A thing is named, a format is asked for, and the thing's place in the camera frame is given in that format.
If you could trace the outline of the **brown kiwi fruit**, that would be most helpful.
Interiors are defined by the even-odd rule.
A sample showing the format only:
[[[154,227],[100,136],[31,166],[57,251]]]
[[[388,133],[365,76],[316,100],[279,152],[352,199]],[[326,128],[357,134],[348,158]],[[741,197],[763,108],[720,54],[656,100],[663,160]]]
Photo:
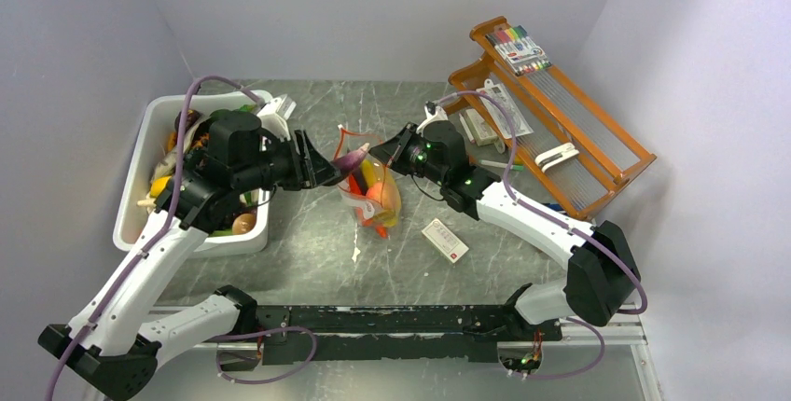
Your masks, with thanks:
[[[238,215],[232,225],[231,232],[233,235],[243,235],[253,230],[257,223],[257,216],[253,213],[244,213]]]

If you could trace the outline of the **white stapler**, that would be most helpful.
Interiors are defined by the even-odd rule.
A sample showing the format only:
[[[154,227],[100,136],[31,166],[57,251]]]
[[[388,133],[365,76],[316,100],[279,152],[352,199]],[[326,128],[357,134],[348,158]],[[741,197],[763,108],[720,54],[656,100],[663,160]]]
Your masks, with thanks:
[[[546,173],[548,169],[569,159],[574,159],[578,155],[579,150],[574,144],[568,142],[539,154],[535,157],[534,162],[542,173]]]

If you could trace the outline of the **clear zip bag orange zipper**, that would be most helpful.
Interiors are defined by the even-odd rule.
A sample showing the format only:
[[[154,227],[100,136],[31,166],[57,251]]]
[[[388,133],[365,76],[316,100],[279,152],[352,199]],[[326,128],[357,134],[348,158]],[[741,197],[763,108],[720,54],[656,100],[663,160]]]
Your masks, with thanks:
[[[359,167],[336,184],[341,201],[352,210],[357,224],[388,239],[400,222],[402,200],[394,173],[367,154]]]

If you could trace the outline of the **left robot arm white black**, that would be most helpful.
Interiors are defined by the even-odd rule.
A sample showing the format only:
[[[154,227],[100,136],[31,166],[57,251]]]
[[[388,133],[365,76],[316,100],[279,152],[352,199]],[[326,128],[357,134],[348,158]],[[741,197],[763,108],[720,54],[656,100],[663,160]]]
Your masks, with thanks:
[[[273,132],[250,113],[210,121],[206,146],[184,152],[138,242],[90,303],[65,324],[47,325],[38,344],[113,400],[136,396],[155,371],[215,337],[257,332],[257,302],[226,285],[198,305],[159,321],[146,315],[184,262],[253,190],[300,191],[338,183],[346,170],[317,152],[304,131]]]

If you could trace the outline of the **white cardboard box red logo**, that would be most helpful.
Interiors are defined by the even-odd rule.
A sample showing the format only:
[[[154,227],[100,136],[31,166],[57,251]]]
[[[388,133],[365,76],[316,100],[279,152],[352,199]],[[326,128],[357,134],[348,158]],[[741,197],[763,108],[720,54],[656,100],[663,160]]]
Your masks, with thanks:
[[[423,236],[451,263],[458,262],[469,247],[439,219],[422,229]]]

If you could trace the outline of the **pack of coloured markers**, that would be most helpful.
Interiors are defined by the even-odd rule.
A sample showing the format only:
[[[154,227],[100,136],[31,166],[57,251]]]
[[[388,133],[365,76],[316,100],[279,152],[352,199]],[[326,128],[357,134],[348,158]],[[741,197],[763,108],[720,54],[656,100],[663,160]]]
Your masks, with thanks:
[[[516,76],[545,70],[552,65],[546,52],[533,41],[522,25],[493,31],[485,38]]]

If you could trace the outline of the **white eraser box on rack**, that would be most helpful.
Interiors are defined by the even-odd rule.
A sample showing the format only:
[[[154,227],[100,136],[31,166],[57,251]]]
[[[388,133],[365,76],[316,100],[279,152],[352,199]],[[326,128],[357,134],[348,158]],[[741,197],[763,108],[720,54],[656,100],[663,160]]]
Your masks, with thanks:
[[[462,113],[462,120],[476,145],[492,145],[498,139],[498,135],[476,109],[466,109]]]

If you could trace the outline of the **packaged card on rack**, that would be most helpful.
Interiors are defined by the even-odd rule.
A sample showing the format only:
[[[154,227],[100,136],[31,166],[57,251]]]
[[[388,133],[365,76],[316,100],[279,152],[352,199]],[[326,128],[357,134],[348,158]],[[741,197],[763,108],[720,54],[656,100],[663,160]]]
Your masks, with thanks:
[[[508,122],[511,122],[518,137],[534,132],[527,123],[520,107],[514,102],[507,88],[502,83],[487,78],[483,87],[477,89],[477,92],[488,95],[498,102],[498,106],[495,106],[489,99],[479,97],[504,139],[511,138],[511,129],[508,127]]]

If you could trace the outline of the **white plastic food bin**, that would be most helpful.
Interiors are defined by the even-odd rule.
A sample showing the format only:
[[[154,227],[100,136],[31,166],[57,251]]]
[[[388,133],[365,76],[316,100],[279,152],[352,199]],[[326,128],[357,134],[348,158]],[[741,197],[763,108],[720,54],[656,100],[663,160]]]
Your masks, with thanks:
[[[155,165],[165,156],[166,140],[173,131],[173,121],[183,107],[182,95],[163,96],[151,102],[132,151],[132,157],[113,229],[113,242],[123,252],[131,250],[143,232],[147,210],[137,204],[150,189],[149,180]],[[257,210],[251,231],[242,235],[213,236],[193,253],[195,258],[236,256],[262,251],[269,242],[269,209]]]

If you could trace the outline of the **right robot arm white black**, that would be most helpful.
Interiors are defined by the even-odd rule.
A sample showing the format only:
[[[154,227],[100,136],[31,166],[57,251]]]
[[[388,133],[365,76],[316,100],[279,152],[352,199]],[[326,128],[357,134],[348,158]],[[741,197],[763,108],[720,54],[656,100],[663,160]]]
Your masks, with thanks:
[[[470,161],[463,135],[449,121],[422,130],[409,124],[370,153],[395,173],[432,181],[454,211],[509,231],[564,269],[564,277],[514,294],[503,316],[513,339],[527,339],[540,323],[569,316],[605,326],[636,290],[639,271],[619,226],[578,221],[521,195]]]

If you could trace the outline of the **green white marker pen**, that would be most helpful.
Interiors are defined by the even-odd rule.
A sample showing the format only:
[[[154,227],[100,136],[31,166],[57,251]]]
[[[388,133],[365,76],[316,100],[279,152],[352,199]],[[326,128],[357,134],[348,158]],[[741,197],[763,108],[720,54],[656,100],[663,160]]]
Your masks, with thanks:
[[[479,162],[479,164],[482,165],[482,166],[491,167],[491,168],[500,169],[500,170],[504,170],[506,168],[510,168],[511,170],[517,171],[517,172],[524,171],[524,169],[525,169],[523,165],[512,164],[509,167],[507,162],[493,161],[493,160],[487,160],[487,159],[482,159]]]

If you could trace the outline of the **orange fruit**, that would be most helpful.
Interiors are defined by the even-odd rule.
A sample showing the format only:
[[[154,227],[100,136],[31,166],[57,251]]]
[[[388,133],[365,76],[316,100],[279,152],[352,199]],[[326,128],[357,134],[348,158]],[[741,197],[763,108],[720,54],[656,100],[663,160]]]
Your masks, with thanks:
[[[366,198],[370,201],[375,201],[379,205],[385,204],[385,185],[384,182],[377,182],[368,188]]]

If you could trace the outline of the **purple eggplant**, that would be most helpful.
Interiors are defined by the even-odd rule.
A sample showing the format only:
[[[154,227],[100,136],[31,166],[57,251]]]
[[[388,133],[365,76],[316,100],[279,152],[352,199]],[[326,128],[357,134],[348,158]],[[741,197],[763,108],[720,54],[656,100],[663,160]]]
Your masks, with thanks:
[[[331,163],[342,173],[351,173],[356,170],[366,159],[370,143],[364,143],[357,149],[333,159]]]

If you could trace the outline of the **orange wooden rack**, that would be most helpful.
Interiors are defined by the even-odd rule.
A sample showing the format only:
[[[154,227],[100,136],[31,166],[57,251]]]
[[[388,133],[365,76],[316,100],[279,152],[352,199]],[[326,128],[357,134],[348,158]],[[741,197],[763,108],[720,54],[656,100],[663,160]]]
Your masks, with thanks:
[[[448,113],[476,109],[506,146],[537,181],[571,216],[590,220],[656,160],[649,152],[557,65],[524,76],[510,66],[487,41],[485,35],[515,27],[503,16],[475,26],[470,38],[482,48],[481,56],[449,77],[458,96],[444,104]],[[490,78],[502,83],[520,107],[533,133],[518,137],[513,125],[511,138],[504,139],[477,92]],[[572,143],[579,155],[542,173],[534,159],[558,145]]]

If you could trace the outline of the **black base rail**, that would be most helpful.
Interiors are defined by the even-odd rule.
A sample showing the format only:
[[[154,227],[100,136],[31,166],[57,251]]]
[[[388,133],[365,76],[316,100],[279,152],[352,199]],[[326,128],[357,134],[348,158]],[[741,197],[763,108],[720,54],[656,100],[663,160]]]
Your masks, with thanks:
[[[384,307],[260,305],[261,329],[302,326],[318,338],[314,362],[407,359],[465,359],[496,363],[509,345],[527,347],[562,337],[557,320],[531,325],[502,305],[412,305]],[[286,363],[305,359],[311,348],[303,334],[266,336],[268,343],[297,339]]]

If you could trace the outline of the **yellow banana bunch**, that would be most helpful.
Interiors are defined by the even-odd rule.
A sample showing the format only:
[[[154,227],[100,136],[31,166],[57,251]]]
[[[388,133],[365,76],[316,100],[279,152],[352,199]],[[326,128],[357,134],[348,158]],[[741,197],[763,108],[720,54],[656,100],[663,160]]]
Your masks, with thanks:
[[[385,185],[385,204],[383,206],[366,198],[366,201],[370,202],[374,208],[372,222],[386,228],[395,227],[399,223],[402,201],[392,173],[388,168],[372,159],[364,160],[360,170],[365,180],[365,198],[368,188],[373,184],[384,182]]]

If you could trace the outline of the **dark purple mangosteen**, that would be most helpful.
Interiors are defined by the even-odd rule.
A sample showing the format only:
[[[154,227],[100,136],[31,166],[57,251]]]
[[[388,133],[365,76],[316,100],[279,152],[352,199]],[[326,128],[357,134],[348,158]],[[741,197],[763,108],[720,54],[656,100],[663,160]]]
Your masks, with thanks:
[[[189,109],[187,111],[187,115],[185,118],[185,131],[189,131],[201,118],[202,113],[200,111]],[[173,122],[173,129],[175,132],[180,130],[181,126],[181,115],[177,115]]]

